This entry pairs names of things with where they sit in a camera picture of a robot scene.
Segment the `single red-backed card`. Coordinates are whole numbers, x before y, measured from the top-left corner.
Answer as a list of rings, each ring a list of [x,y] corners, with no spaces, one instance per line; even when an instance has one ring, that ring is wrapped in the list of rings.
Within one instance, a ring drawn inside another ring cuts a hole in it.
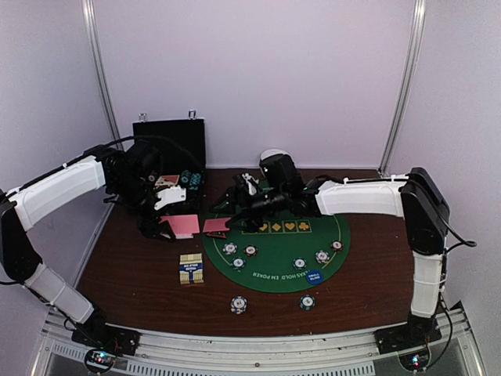
[[[204,222],[203,233],[222,233],[230,231],[226,223],[229,218],[206,219]]]

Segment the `red-backed card deck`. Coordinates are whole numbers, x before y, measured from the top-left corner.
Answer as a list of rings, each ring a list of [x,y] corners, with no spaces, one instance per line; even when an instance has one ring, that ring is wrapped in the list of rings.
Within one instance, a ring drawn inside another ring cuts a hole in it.
[[[199,219],[196,214],[162,216],[160,223],[167,222],[176,240],[192,239],[200,232]]]

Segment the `blue tan ten chip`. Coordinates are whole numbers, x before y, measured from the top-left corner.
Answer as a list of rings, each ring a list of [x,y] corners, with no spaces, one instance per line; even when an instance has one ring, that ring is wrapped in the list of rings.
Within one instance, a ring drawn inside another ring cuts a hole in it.
[[[233,242],[226,243],[222,247],[222,251],[225,255],[234,255],[236,254],[237,250],[238,246]]]

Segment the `brown black chip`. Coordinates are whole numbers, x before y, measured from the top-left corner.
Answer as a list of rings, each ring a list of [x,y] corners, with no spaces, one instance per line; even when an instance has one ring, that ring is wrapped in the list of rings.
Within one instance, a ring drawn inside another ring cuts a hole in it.
[[[247,245],[244,248],[243,253],[247,257],[254,257],[254,256],[256,256],[258,254],[258,249],[254,245]]]
[[[330,247],[331,247],[332,251],[335,253],[341,252],[344,249],[343,243],[341,241],[338,241],[338,240],[332,241],[330,243]]]

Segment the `green blue chip bottom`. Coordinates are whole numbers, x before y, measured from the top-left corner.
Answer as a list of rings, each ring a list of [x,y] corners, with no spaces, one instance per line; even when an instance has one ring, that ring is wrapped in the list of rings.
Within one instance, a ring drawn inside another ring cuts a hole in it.
[[[308,266],[308,263],[307,261],[304,259],[304,258],[295,258],[293,261],[292,261],[292,266],[296,269],[296,270],[304,270],[307,268]]]

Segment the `blue small blind button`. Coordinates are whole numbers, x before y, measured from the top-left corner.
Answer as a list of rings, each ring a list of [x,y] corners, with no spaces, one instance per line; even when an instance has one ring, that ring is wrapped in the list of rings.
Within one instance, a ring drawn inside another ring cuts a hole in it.
[[[319,270],[309,270],[306,274],[306,280],[311,285],[320,285],[324,281],[324,276]]]

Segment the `red black all-in triangle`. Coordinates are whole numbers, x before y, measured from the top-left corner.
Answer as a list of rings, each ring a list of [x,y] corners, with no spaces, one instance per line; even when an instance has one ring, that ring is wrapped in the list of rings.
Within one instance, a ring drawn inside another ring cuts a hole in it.
[[[206,236],[213,239],[223,239],[223,240],[227,238],[226,233],[221,231],[207,232]]]

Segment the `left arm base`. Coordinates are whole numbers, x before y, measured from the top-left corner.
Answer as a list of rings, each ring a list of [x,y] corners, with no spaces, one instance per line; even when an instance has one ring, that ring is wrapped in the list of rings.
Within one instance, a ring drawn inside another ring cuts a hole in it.
[[[71,340],[89,347],[105,349],[115,355],[134,356],[140,337],[141,334],[138,331],[106,325],[105,334],[101,338],[84,334],[76,329],[71,335]]]

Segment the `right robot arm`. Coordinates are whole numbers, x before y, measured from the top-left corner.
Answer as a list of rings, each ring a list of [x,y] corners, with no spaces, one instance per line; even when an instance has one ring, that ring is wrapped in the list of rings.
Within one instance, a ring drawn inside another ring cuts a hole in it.
[[[308,217],[377,214],[404,219],[414,257],[414,285],[401,337],[407,345],[419,345],[434,329],[450,231],[449,205],[427,171],[413,168],[408,174],[378,179],[321,175],[305,183],[292,157],[278,149],[263,152],[259,168],[267,190],[252,175],[236,175],[233,186],[212,204],[212,212],[231,216],[228,227],[255,232],[265,216],[282,211]]]

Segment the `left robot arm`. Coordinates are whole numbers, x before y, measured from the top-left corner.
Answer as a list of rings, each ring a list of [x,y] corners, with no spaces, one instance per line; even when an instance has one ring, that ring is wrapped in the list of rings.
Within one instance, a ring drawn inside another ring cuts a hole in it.
[[[43,262],[27,233],[65,204],[104,188],[112,201],[136,215],[144,237],[173,241],[175,234],[162,219],[170,202],[154,187],[162,168],[160,151],[145,139],[126,151],[108,143],[1,194],[1,265],[9,283],[26,287],[56,307],[96,348],[113,339],[103,311]]]

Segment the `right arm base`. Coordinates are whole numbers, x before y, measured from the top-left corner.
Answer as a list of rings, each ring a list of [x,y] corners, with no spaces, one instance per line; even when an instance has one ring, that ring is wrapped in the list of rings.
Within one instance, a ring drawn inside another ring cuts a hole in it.
[[[425,331],[422,328],[403,324],[376,330],[374,332],[374,337],[379,354],[383,355],[426,346],[430,342],[440,340],[442,338],[442,333],[439,329]]]

